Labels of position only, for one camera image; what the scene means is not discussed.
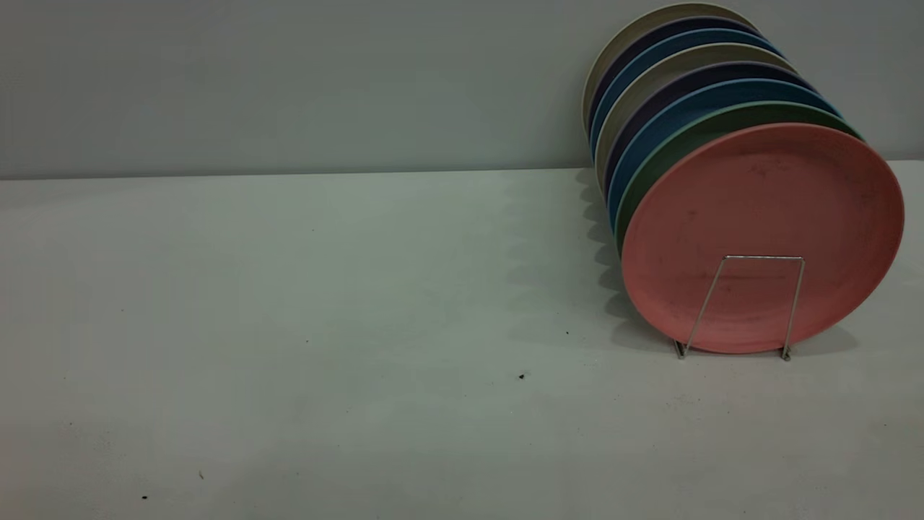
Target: white table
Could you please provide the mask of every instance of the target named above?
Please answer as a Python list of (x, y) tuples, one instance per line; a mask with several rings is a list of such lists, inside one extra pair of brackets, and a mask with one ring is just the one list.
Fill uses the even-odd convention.
[(0, 518), (918, 518), (893, 167), (898, 259), (790, 363), (679, 361), (589, 170), (2, 182)]

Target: gray wall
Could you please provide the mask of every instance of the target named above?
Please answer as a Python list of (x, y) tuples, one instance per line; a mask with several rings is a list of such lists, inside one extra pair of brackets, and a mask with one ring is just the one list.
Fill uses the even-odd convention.
[[(0, 177), (565, 167), (652, 0), (0, 0)], [(887, 158), (924, 155), (920, 0), (739, 0)]]

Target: green plate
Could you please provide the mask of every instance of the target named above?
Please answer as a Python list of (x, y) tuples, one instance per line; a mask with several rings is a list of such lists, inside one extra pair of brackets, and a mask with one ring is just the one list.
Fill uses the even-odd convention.
[(649, 188), (673, 165), (703, 144), (734, 131), (771, 123), (810, 123), (832, 128), (863, 139), (837, 116), (818, 108), (784, 101), (758, 101), (729, 106), (712, 112), (676, 131), (651, 152), (632, 175), (616, 214), (616, 248), (623, 254), (623, 239), (629, 220)]

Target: stack of plates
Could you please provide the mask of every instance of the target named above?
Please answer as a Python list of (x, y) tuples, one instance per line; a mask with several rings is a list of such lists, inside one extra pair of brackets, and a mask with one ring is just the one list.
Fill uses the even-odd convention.
[[(747, 19), (668, 6), (606, 45), (584, 128), (626, 290), (686, 340), (726, 255), (801, 256), (791, 342), (834, 325), (876, 288), (904, 225), (892, 171)], [(696, 348), (778, 349), (799, 267), (730, 261)]]

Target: pink plate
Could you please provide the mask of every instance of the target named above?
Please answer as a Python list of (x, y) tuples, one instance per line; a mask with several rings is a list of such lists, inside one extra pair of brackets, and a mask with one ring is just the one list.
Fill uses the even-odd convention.
[[(727, 254), (805, 258), (791, 342), (831, 327), (879, 285), (902, 238), (898, 182), (865, 143), (827, 127), (763, 125), (687, 155), (649, 190), (623, 247), (638, 311), (686, 341)], [(783, 345), (798, 262), (725, 262), (693, 346)]]

